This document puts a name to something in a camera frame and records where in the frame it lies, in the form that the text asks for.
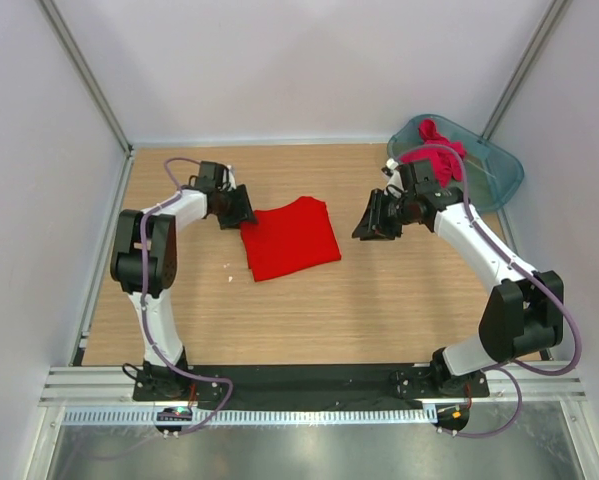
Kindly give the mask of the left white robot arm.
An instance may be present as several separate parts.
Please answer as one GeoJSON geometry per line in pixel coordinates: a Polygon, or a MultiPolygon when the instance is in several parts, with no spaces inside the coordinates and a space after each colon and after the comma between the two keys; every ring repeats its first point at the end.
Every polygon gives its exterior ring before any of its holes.
{"type": "Polygon", "coordinates": [[[170,400],[183,398],[191,381],[204,378],[188,369],[176,329],[171,289],[178,269],[177,235],[209,216],[222,230],[257,222],[247,188],[233,167],[184,157],[167,159],[164,169],[174,193],[141,210],[119,213],[110,274],[128,296],[144,341],[142,374],[170,400]]]}

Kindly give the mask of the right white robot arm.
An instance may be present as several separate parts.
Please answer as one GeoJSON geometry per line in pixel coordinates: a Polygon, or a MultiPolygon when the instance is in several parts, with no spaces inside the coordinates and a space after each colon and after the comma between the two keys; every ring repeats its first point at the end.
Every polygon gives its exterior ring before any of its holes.
{"type": "Polygon", "coordinates": [[[423,225],[462,256],[488,295],[476,334],[434,352],[429,382],[435,392],[451,396],[479,371],[561,343],[564,285],[555,272],[517,257],[462,189],[439,183],[430,161],[389,159],[382,171],[387,185],[371,191],[353,238],[394,240],[403,227],[423,225]]]}

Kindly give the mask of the red t shirt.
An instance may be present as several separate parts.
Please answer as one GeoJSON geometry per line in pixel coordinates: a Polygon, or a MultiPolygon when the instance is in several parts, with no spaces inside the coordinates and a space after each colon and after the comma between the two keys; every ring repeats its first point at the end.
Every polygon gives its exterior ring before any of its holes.
{"type": "Polygon", "coordinates": [[[256,282],[276,279],[341,259],[327,205],[301,196],[288,205],[257,210],[240,236],[256,282]]]}

